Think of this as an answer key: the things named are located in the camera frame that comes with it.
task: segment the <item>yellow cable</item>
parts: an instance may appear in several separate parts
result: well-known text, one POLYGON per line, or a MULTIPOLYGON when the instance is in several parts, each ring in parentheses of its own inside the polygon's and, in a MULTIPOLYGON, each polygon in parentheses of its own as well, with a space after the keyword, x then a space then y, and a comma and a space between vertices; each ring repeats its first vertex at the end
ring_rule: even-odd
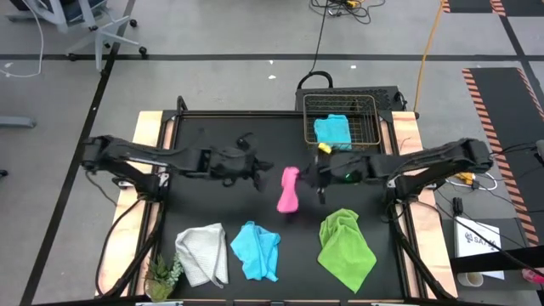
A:
POLYGON ((417 111, 417 106, 419 105, 419 92, 422 87, 421 82, 423 80, 423 71, 425 70, 425 60, 427 59, 428 51, 431 48, 431 44, 433 43, 434 33, 436 32, 436 28, 440 21, 440 16, 442 15, 442 7, 444 6, 444 2, 445 0, 440 0, 439 10, 438 12, 436 12, 436 17, 434 17, 433 28, 431 29, 431 33, 428 36, 427 47, 425 47, 425 51, 423 52, 422 65, 419 67, 419 75, 417 76, 416 100, 414 102, 414 111, 417 111))

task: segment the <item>gray floor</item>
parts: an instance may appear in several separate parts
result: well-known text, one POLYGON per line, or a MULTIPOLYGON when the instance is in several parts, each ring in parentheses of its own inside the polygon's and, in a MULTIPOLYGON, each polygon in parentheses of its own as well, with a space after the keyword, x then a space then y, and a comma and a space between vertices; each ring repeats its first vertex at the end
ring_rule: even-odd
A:
MULTIPOLYGON (((121 14, 127 1, 112 1, 121 14)), ((323 54, 421 54, 438 2, 390 1, 372 10, 369 26, 348 17, 327 19, 320 51, 323 54)), ((0 3, 0 14, 11 9, 0 3)), ((141 41, 150 54, 312 54, 320 16, 306 1, 167 0, 135 3, 139 27, 125 37, 141 41)), ((527 54, 544 54, 538 25, 544 19, 511 18, 527 54)), ((82 35, 75 29, 63 36, 44 26, 46 53, 62 54, 82 35)), ((35 54, 36 26, 12 24, 0 18, 0 56, 35 54)), ((92 53, 87 48, 84 53, 92 53)), ((135 54, 136 48, 121 48, 135 54)), ((494 14, 444 14, 433 54, 514 54, 501 22, 494 14)), ((13 62, 13 72, 26 73, 36 61, 13 62)), ((428 62, 422 85, 418 124, 424 146, 441 145, 460 137, 485 140, 468 95, 461 69, 521 67, 518 62, 428 62)), ((532 62, 544 82, 544 62, 532 62)), ((290 110, 296 85, 311 61, 116 61, 92 135, 113 134, 131 139, 138 113, 172 109, 182 94, 193 110, 290 110)), ((335 86, 397 85, 413 107, 419 63, 416 61, 320 61, 335 86)), ((0 302, 18 304, 43 234, 59 196, 83 122, 93 100, 99 75, 91 61, 44 61, 43 74, 30 79, 0 76, 2 115, 37 119, 32 130, 0 129, 0 168, 11 175, 0 182, 0 302)), ((320 88, 322 80, 310 80, 320 88)), ((491 172, 500 177, 496 169, 491 172)), ((107 175, 98 181, 114 197, 107 175)), ((447 197, 459 196, 451 187, 447 197)), ((506 196, 504 185, 496 193, 506 196)), ((511 218, 513 208, 484 192, 462 195, 474 218, 511 218)), ((439 199, 440 205, 447 203, 439 199)), ((91 298, 94 270, 114 209, 81 172, 76 176, 34 303, 91 298)), ((533 305, 533 292, 463 292, 461 298, 488 303, 533 305)))

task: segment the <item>white cable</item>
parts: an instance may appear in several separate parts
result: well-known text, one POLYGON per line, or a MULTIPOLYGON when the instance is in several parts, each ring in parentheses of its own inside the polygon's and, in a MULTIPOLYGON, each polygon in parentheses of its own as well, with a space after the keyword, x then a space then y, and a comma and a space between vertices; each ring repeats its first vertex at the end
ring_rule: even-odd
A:
POLYGON ((38 62, 37 72, 33 73, 33 74, 30 74, 30 75, 25 75, 25 76, 16 75, 16 74, 13 74, 13 73, 10 73, 10 72, 7 72, 7 71, 3 71, 2 69, 0 69, 0 72, 2 72, 4 75, 6 75, 6 77, 35 77, 35 76, 38 76, 38 75, 40 75, 42 73, 42 58, 43 58, 43 45, 44 45, 42 26, 40 25, 40 20, 37 18, 36 13, 34 12, 34 10, 32 10, 31 6, 28 5, 26 0, 21 0, 21 1, 31 11, 32 15, 34 16, 34 19, 36 20, 37 28, 40 31, 40 39, 42 41, 42 46, 40 47, 40 60, 38 62))
MULTIPOLYGON (((498 184, 497 184, 497 182, 496 182, 496 179, 493 178, 493 176, 492 176, 491 174, 489 174, 489 173, 485 173, 485 175, 487 175, 488 177, 490 177, 490 179, 493 180, 493 184, 495 184, 495 185, 494 185, 493 187, 491 187, 491 188, 478 187, 478 189, 479 189, 479 190, 487 190, 487 191, 495 190, 495 189, 497 188, 497 186, 498 186, 498 184)), ((452 184, 452 185, 454 185, 454 186, 467 187, 467 188, 471 188, 471 189, 473 188, 473 186, 471 186, 471 185, 452 182, 452 181, 450 181, 449 179, 447 179, 446 182, 448 182, 448 183, 450 183, 450 184, 452 184)))

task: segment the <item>wooden board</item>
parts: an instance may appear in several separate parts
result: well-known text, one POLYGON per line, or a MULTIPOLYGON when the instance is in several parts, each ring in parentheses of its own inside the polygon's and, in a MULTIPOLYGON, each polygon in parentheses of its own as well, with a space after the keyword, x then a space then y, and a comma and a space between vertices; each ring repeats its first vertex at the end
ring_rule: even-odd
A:
MULTIPOLYGON (((156 145, 158 134, 161 126, 161 111, 142 111, 140 112, 138 125, 134 134, 133 142, 143 145, 156 145)), ((413 112, 394 112, 394 129, 399 146, 400 154, 408 154, 414 151, 422 150, 421 138, 417 127, 416 118, 413 112)), ((172 124, 167 125, 165 147, 170 144, 172 135, 172 124)), ((387 126, 382 124, 384 144, 386 152, 391 151, 389 143, 387 126)), ((150 166, 134 164, 141 171, 147 173, 151 170, 150 166)), ((136 199, 136 193, 133 189, 122 190, 119 196, 119 202, 116 210, 115 218, 123 213, 136 199)), ((431 190, 424 190, 419 197, 419 200, 430 205, 435 205, 434 194, 431 190)), ((99 283, 102 291, 107 291, 122 275, 127 265, 133 259, 134 251, 139 235, 139 229, 142 223, 144 205, 139 204, 125 219, 123 219, 113 232, 108 248, 106 249, 105 259, 100 270, 99 283)), ((150 228, 155 222, 156 207, 153 207, 153 213, 150 216, 150 228)), ((452 296, 457 296, 456 285, 451 273, 450 260, 445 247, 444 237, 442 235, 442 227, 440 225, 439 215, 433 209, 411 204, 411 213, 413 224, 416 231, 417 246, 423 262, 433 273, 434 277, 442 284, 447 292, 452 296)), ((405 230, 405 224, 401 222, 401 228, 405 230)), ((414 272, 413 263, 405 255, 406 271, 411 295, 418 296, 417 282, 414 272)), ((149 254, 140 268, 139 283, 137 286, 137 294, 144 293, 143 277, 147 270, 149 262, 149 254)))

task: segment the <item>blue cloth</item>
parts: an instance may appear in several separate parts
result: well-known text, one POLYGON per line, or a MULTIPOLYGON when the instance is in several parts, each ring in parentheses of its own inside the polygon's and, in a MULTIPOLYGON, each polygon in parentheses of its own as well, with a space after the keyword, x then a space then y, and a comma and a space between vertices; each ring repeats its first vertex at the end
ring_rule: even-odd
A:
POLYGON ((263 277, 278 281, 275 269, 278 264, 280 235, 248 221, 238 236, 230 243, 232 251, 243 262, 242 269, 248 280, 260 281, 263 277))
POLYGON ((338 149, 351 149, 348 118, 344 115, 329 115, 326 119, 315 119, 314 131, 317 142, 338 149))

